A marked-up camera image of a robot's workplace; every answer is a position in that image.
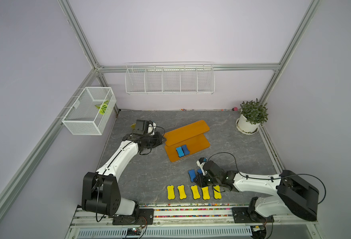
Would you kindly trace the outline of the yellow eraser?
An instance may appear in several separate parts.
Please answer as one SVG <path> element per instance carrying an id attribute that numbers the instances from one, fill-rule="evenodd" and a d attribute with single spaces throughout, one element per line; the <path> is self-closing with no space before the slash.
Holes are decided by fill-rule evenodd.
<path id="1" fill-rule="evenodd" d="M 177 189 L 178 189 L 178 193 L 179 193 L 179 199 L 180 199 L 180 200 L 186 199 L 187 196 L 186 196 L 186 193 L 185 193 L 185 187 L 184 187 L 184 185 L 179 185 L 179 186 L 177 187 Z"/>
<path id="2" fill-rule="evenodd" d="M 168 200 L 173 200 L 175 199 L 175 191 L 174 191 L 174 186 L 173 185 L 169 185 L 167 186 L 167 199 Z"/>
<path id="3" fill-rule="evenodd" d="M 222 199 L 220 186 L 216 185 L 216 186 L 213 186 L 212 188 L 214 191 L 214 199 L 216 200 Z"/>
<path id="4" fill-rule="evenodd" d="M 203 200 L 210 200 L 209 188 L 208 187 L 202 187 L 201 190 L 202 190 Z"/>
<path id="5" fill-rule="evenodd" d="M 199 190 L 198 190 L 198 186 L 197 185 L 193 185 L 190 187 L 191 191 L 192 191 L 192 195 L 193 195 L 193 199 L 194 200 L 197 200 L 197 199 L 200 199 L 200 193 L 199 193 Z"/>

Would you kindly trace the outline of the orange wooden two-tier shelf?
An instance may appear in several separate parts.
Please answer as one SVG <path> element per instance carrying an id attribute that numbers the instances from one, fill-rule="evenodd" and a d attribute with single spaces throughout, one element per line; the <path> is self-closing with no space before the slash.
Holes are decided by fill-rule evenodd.
<path id="1" fill-rule="evenodd" d="M 164 149 L 170 162 L 176 162 L 180 159 L 191 156 L 197 152 L 210 147 L 210 142 L 204 135 L 210 130 L 210 127 L 204 120 L 199 120 L 192 124 L 174 129 L 165 133 L 166 138 Z M 178 157 L 176 148 L 186 145 L 190 154 L 184 157 Z"/>

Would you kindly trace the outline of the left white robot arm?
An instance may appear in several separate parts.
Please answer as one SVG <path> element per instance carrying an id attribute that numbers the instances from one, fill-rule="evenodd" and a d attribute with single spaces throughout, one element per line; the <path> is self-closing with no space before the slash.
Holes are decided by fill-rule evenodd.
<path id="1" fill-rule="evenodd" d="M 154 134 L 127 134 L 111 158 L 96 172 L 88 172 L 83 178 L 81 208 L 105 216 L 137 217 L 139 207 L 137 202 L 121 196 L 118 186 L 119 179 L 131 159 L 142 151 L 164 144 L 165 137 Z"/>

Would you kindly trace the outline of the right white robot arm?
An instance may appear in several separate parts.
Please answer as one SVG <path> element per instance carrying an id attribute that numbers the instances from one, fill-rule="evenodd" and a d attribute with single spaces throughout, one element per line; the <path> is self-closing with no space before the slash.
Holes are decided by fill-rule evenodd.
<path id="1" fill-rule="evenodd" d="M 234 212 L 235 221 L 273 222 L 275 215 L 292 214 L 303 220 L 317 220 L 319 190 L 290 170 L 275 175 L 251 175 L 237 171 L 200 170 L 190 175 L 200 188 L 220 186 L 232 192 L 258 192 L 249 206 Z"/>

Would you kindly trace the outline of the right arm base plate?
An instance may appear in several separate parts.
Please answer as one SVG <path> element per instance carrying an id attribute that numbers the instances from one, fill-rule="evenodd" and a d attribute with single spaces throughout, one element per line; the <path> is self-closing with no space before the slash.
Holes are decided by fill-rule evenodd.
<path id="1" fill-rule="evenodd" d="M 273 223 L 275 220 L 272 216 L 263 217 L 250 207 L 233 207 L 232 214 L 234 223 Z"/>

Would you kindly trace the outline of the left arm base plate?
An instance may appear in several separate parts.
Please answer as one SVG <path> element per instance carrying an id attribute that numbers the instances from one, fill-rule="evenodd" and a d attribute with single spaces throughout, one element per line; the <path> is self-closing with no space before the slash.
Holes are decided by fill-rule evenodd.
<path id="1" fill-rule="evenodd" d="M 127 225 L 152 225 L 154 219 L 154 209 L 137 209 L 132 215 L 118 215 L 113 218 L 114 226 Z"/>

